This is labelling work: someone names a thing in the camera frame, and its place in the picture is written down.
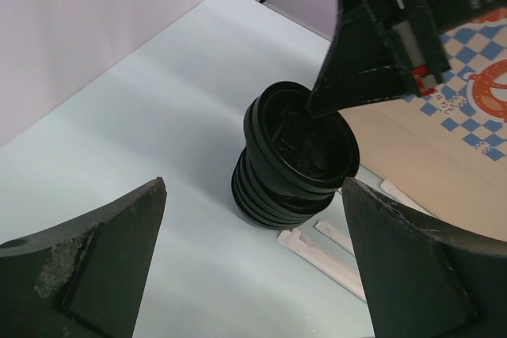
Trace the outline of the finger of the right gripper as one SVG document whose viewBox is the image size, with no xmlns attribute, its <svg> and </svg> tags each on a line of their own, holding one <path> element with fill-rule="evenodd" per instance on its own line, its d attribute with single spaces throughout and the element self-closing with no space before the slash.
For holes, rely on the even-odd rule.
<svg viewBox="0 0 507 338">
<path fill-rule="evenodd" d="M 307 103 L 312 116 L 415 94 L 395 31 L 404 15 L 396 0 L 337 0 L 334 36 Z"/>
</svg>

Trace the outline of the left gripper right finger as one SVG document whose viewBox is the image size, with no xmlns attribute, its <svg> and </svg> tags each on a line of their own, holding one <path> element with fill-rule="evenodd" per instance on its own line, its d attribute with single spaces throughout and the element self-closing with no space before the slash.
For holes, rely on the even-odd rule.
<svg viewBox="0 0 507 338">
<path fill-rule="evenodd" d="M 376 337 L 504 337 L 506 243 L 348 178 L 345 217 Z"/>
</svg>

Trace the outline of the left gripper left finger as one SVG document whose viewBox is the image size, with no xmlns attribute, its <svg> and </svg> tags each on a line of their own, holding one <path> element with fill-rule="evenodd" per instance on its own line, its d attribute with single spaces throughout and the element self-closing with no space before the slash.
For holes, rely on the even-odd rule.
<svg viewBox="0 0 507 338">
<path fill-rule="evenodd" d="M 157 177 L 1 245 L 3 337 L 131 337 L 166 205 Z"/>
</svg>

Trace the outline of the black cup lid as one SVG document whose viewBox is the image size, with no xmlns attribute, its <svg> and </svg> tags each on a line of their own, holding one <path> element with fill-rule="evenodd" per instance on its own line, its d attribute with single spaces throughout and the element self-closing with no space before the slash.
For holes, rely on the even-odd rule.
<svg viewBox="0 0 507 338">
<path fill-rule="evenodd" d="M 359 169 L 353 132 L 337 112 L 317 119 L 307 111 L 311 92 L 295 82 L 269 86 L 248 107 L 246 155 L 269 190 L 300 199 L 324 199 Z"/>
</svg>

